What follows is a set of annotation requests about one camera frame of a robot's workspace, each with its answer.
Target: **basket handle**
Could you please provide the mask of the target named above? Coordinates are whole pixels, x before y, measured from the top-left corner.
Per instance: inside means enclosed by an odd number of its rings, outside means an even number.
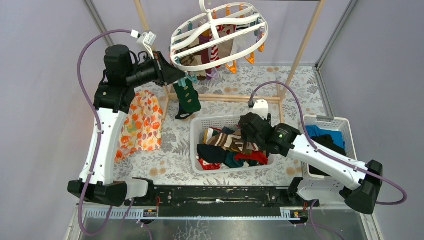
[[[334,120],[333,116],[316,116],[318,122],[332,122]]]

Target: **white wall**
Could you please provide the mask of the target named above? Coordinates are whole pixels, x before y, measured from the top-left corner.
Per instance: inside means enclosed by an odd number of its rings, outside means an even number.
[[[338,117],[348,118],[361,161],[409,194],[375,210],[385,240],[424,239],[424,2],[362,0],[322,66]],[[383,184],[379,201],[401,194]]]
[[[133,0],[93,1],[108,30],[143,31]],[[255,55],[257,63],[292,64],[314,13],[316,2],[212,0],[210,8],[231,2],[253,4],[268,22],[269,37],[265,51]],[[327,0],[316,24],[302,63],[316,63],[330,40],[350,0]],[[155,46],[168,54],[172,33],[185,21],[201,13],[198,0],[142,0],[147,22],[157,34]],[[115,44],[138,51],[136,41],[112,36]]]
[[[77,198],[93,116],[77,80],[99,34],[80,0],[0,1],[0,239],[62,239]],[[104,41],[83,60],[94,95]]]

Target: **wooden frame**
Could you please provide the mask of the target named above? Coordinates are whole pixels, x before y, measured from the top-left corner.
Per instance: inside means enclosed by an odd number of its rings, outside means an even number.
[[[146,15],[143,10],[143,6],[140,2],[141,0],[134,0],[135,8],[137,9],[138,17],[140,18],[141,25],[144,31],[149,31],[149,24],[146,20]],[[311,38],[312,32],[314,31],[315,25],[317,24],[318,18],[320,17],[321,10],[323,9],[324,3],[326,0],[311,0],[311,2],[317,2],[315,11],[313,12],[312,18],[310,19],[309,25],[307,27],[306,33],[303,37],[303,40],[300,44],[299,50],[297,51],[296,58],[294,59],[293,65],[291,66],[290,73],[288,74],[287,80],[285,81],[286,85],[290,85],[292,82],[293,76],[295,75],[296,69],[299,66],[299,63],[302,59],[302,55],[308,45],[308,42]],[[177,94],[175,92],[169,91],[167,86],[163,87],[165,91],[166,100],[165,105],[162,106],[163,114],[162,119],[165,119],[167,116],[168,105],[170,100],[177,100]],[[280,115],[281,123],[284,123],[284,114],[283,114],[283,100],[286,98],[287,89],[281,89],[281,86],[277,85],[277,96],[256,96],[256,99],[265,99],[270,104],[278,104],[278,110]],[[247,103],[250,98],[250,95],[218,95],[218,94],[199,94],[200,101],[211,101],[211,102],[230,102],[230,103]]]

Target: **plastic basket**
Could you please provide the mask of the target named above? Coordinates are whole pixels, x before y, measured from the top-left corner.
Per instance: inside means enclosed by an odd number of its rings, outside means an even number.
[[[306,126],[315,125],[323,130],[339,131],[343,136],[344,150],[346,156],[350,159],[357,159],[357,153],[355,151],[354,139],[352,137],[351,124],[349,120],[342,117],[330,117],[330,116],[316,116],[316,115],[304,115],[303,119]],[[316,178],[316,179],[328,179],[330,176],[322,176],[312,174],[310,172],[309,164],[302,162],[302,172],[304,178]]]
[[[203,170],[202,165],[196,159],[198,155],[197,145],[203,143],[205,136],[205,130],[208,128],[222,129],[227,127],[231,130],[237,130],[237,124],[239,124],[240,115],[223,115],[223,116],[208,116],[208,117],[196,117],[191,121],[190,124],[190,159],[193,170],[198,174],[218,174],[218,173],[233,173],[233,172],[244,172],[252,170],[263,170],[270,169],[276,165],[275,157],[270,155],[268,157],[268,165],[262,166],[250,166],[240,168],[229,168],[229,169],[218,169],[218,170]]]

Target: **floral tablecloth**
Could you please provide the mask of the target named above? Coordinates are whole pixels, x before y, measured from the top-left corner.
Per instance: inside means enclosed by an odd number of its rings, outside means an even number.
[[[221,68],[218,79],[202,81],[194,88],[200,94],[250,95],[260,84],[269,81],[285,82],[290,67],[287,66],[239,66],[237,74]],[[290,84],[299,98],[304,114],[325,115],[313,68],[298,67]],[[154,84],[143,90],[156,94],[164,105],[165,93]],[[259,96],[277,96],[277,87],[267,85],[258,91]],[[283,113],[285,123],[298,128],[300,116],[294,98],[287,93]],[[139,151],[114,165],[117,180],[147,178],[155,185],[232,185],[232,186],[288,186],[294,177],[302,176],[302,164],[297,159],[276,156],[272,169],[250,170],[218,174],[197,174],[190,160],[190,122],[196,117],[217,115],[244,115],[249,112],[247,103],[202,101],[202,109],[185,120],[177,120],[178,102],[170,101],[166,120],[162,126],[160,150]],[[272,124],[279,123],[278,104],[270,104]]]

